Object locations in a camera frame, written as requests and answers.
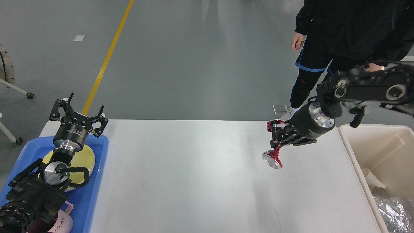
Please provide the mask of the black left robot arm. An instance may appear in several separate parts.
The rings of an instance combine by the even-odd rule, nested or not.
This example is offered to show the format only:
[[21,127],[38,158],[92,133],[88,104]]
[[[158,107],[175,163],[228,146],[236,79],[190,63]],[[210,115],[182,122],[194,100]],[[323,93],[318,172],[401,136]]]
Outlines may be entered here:
[[25,233],[35,221],[49,222],[58,213],[68,188],[81,188],[89,183],[86,167],[72,167],[75,154],[84,149],[87,136],[101,136],[108,119],[101,106],[96,116],[75,112],[71,99],[57,99],[50,113],[50,121],[60,126],[53,138],[53,154],[48,163],[41,158],[23,169],[9,182],[8,202],[1,207],[1,232]]

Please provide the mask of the person's left hand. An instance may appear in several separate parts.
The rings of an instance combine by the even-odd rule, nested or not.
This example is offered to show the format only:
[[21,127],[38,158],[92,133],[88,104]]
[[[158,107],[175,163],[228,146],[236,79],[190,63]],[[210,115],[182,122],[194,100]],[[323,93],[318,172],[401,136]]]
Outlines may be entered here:
[[377,65],[377,64],[374,64],[374,63],[371,63],[371,62],[368,64],[368,66],[366,68],[367,72],[376,72],[376,71],[383,71],[383,70],[385,70],[384,66]]

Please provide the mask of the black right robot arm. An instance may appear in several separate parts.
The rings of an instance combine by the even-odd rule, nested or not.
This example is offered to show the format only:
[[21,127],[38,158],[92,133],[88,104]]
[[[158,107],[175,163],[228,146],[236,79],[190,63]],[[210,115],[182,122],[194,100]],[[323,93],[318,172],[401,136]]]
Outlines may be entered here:
[[343,107],[354,115],[350,126],[356,128],[364,117],[367,102],[379,102],[380,107],[413,115],[413,65],[393,61],[392,66],[367,72],[361,66],[337,71],[316,87],[317,95],[307,100],[291,119],[267,122],[272,134],[270,147],[306,145],[335,127]]

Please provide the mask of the person's right hand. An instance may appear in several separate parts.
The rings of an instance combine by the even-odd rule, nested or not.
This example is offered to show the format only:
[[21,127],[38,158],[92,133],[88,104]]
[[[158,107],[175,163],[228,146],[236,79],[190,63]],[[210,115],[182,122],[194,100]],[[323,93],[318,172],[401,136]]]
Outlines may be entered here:
[[291,39],[291,49],[295,52],[299,52],[304,45],[305,38],[306,35],[295,32]]

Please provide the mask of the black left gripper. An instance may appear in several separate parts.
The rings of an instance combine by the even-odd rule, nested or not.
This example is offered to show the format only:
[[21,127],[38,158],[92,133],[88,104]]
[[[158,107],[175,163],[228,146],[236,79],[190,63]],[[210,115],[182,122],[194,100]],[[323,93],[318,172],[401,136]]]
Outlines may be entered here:
[[60,121],[60,126],[53,139],[56,148],[72,147],[74,152],[83,150],[87,136],[92,133],[100,137],[108,124],[108,119],[103,113],[104,105],[96,116],[87,117],[74,112],[71,107],[71,99],[74,93],[64,99],[56,99],[50,112],[50,121]]

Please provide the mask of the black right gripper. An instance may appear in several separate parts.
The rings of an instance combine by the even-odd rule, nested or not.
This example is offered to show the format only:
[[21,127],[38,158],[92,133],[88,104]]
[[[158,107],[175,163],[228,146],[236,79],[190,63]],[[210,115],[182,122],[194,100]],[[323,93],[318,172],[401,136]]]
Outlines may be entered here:
[[270,144],[276,144],[279,148],[314,144],[317,143],[316,138],[331,131],[334,126],[335,119],[322,111],[319,102],[308,102],[294,113],[288,123],[279,119],[270,121]]

